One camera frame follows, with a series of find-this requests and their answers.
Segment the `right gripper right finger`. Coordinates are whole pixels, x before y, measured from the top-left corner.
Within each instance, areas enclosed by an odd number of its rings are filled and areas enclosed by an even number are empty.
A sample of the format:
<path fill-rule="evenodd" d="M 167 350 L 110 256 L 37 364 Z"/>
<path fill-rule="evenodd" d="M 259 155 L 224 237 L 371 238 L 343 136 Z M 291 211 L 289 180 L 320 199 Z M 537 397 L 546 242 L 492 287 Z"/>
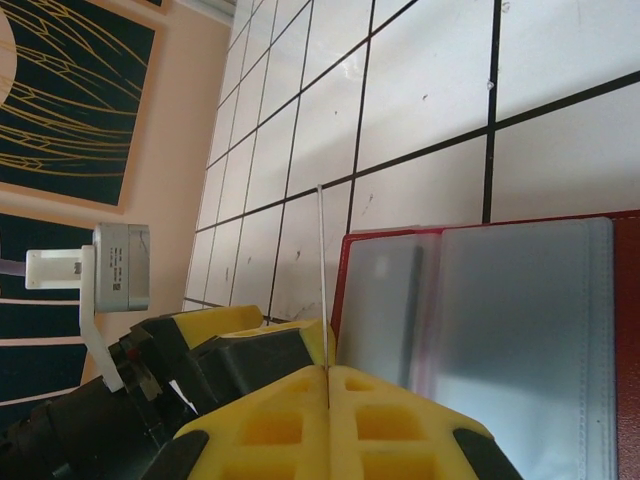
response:
<path fill-rule="evenodd" d="M 520 479 L 478 421 L 359 370 L 329 369 L 331 479 Z"/>

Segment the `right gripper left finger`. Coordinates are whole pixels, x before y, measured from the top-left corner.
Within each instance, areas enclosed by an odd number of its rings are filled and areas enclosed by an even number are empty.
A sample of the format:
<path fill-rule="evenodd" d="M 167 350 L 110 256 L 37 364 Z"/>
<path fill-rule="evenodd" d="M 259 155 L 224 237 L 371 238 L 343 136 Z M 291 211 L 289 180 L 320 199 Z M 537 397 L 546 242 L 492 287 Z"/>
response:
<path fill-rule="evenodd" d="M 327 377 L 304 367 L 182 427 L 208 441 L 191 479 L 327 479 Z"/>

